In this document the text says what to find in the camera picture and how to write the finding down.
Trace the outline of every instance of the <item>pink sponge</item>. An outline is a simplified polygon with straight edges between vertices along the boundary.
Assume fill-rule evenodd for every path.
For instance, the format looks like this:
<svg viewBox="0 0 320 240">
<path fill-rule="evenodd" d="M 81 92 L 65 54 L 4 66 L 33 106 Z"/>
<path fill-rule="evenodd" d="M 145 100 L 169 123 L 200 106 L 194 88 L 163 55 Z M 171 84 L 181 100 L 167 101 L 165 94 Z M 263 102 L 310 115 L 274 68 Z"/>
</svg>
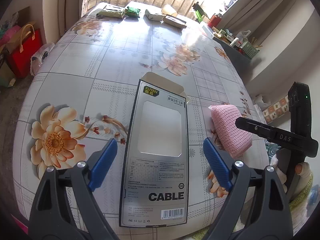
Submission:
<svg viewBox="0 0 320 240">
<path fill-rule="evenodd" d="M 211 117 L 219 139 L 224 149 L 232 158 L 236 158 L 250 148 L 252 135 L 250 132 L 238 129 L 235 125 L 236 119 L 241 114 L 233 105 L 211 105 Z"/>
</svg>

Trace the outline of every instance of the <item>screw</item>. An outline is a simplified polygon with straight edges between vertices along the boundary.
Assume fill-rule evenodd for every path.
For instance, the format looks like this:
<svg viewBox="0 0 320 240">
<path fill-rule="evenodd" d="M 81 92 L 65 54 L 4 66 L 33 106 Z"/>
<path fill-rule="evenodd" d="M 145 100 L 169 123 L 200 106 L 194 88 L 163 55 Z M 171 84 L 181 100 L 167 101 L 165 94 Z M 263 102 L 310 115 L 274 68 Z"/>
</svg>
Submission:
<svg viewBox="0 0 320 240">
<path fill-rule="evenodd" d="M 267 171 L 273 172 L 275 169 L 272 166 L 267 166 Z"/>
<path fill-rule="evenodd" d="M 49 166 L 48 168 L 47 168 L 47 172 L 51 172 L 51 171 L 53 171 L 53 166 Z"/>
<path fill-rule="evenodd" d="M 81 162 L 78 162 L 77 163 L 77 166 L 79 167 L 79 168 L 83 168 L 84 166 L 85 166 L 85 162 L 84 161 L 81 161 Z"/>
<path fill-rule="evenodd" d="M 235 165 L 237 167 L 242 167 L 243 166 L 243 162 L 242 161 L 235 161 Z"/>
</svg>

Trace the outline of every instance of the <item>red bag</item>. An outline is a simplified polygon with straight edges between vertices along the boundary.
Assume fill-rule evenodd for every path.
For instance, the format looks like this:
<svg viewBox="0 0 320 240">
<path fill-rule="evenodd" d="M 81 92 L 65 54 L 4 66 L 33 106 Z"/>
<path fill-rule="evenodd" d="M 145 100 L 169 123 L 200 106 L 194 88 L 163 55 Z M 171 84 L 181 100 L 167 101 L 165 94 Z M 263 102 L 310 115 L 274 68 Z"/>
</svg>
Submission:
<svg viewBox="0 0 320 240">
<path fill-rule="evenodd" d="M 22 44 L 24 29 L 30 26 L 32 35 L 28 36 Z M 16 48 L 7 58 L 10 67 L 17 78 L 24 78 L 30 72 L 30 59 L 34 53 L 42 46 L 42 40 L 39 30 L 34 30 L 31 24 L 26 24 L 22 28 L 20 37 L 20 47 Z"/>
</svg>

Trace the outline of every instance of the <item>floor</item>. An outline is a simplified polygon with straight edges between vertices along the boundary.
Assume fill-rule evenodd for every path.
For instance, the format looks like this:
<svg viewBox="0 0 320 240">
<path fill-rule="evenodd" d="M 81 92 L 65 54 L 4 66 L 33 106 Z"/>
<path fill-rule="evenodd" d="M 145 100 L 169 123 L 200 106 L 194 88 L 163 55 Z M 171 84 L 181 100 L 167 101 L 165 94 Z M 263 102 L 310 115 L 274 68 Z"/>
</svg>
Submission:
<svg viewBox="0 0 320 240">
<path fill-rule="evenodd" d="M 21 105 L 33 77 L 18 79 L 13 87 L 0 87 L 0 202 L 20 221 L 27 220 L 19 212 L 12 177 L 12 148 Z"/>
</svg>

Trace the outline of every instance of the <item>curtain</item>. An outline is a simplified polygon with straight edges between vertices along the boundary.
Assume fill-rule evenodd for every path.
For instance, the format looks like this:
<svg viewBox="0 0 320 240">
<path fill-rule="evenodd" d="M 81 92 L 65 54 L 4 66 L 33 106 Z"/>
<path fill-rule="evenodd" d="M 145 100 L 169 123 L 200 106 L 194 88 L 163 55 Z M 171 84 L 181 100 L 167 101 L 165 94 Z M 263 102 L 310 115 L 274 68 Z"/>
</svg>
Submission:
<svg viewBox="0 0 320 240">
<path fill-rule="evenodd" d="M 233 34 L 250 30 L 255 44 L 261 44 L 282 20 L 296 0 L 237 0 L 223 15 L 218 29 Z"/>
</svg>

